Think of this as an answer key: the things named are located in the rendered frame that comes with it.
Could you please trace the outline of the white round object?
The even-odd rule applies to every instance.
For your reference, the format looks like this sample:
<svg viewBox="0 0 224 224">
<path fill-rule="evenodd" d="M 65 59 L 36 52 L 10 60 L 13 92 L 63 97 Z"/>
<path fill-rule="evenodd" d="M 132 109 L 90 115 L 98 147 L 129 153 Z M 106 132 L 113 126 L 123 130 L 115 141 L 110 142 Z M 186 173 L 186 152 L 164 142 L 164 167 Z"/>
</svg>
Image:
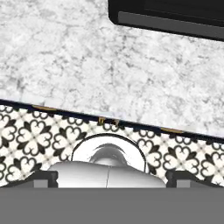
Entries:
<svg viewBox="0 0 224 224">
<path fill-rule="evenodd" d="M 70 161 L 53 164 L 59 188 L 165 188 L 148 173 L 137 143 L 116 134 L 97 134 L 78 143 Z"/>
</svg>

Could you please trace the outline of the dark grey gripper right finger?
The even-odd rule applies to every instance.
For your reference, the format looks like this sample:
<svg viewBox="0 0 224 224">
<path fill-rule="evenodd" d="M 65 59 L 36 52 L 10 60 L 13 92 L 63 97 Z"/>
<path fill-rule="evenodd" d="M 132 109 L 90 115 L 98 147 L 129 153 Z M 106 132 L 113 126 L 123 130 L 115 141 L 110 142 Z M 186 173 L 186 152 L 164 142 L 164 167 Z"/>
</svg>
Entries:
<svg viewBox="0 0 224 224">
<path fill-rule="evenodd" d="M 200 180 L 189 171 L 167 171 L 165 174 L 167 178 L 166 186 L 170 188 L 197 188 L 197 187 L 216 187 L 207 180 Z"/>
</svg>

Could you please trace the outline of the black appliance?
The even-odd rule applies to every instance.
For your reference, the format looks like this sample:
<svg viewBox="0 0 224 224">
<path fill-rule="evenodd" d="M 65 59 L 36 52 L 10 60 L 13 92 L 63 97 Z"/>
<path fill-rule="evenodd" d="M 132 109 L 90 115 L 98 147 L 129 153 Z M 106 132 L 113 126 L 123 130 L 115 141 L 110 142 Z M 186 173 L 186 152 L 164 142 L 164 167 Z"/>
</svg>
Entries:
<svg viewBox="0 0 224 224">
<path fill-rule="evenodd" d="M 108 0 L 115 25 L 224 42 L 224 0 Z"/>
</svg>

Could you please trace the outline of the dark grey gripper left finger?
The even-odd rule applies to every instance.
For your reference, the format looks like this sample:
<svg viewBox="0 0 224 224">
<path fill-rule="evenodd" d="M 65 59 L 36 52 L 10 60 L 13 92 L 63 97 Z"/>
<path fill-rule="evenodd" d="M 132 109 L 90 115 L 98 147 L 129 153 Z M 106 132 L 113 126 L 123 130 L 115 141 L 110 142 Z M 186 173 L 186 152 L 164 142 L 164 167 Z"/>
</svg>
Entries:
<svg viewBox="0 0 224 224">
<path fill-rule="evenodd" d="M 10 182 L 6 187 L 19 188 L 57 188 L 58 173 L 56 171 L 35 171 L 28 178 Z"/>
</svg>

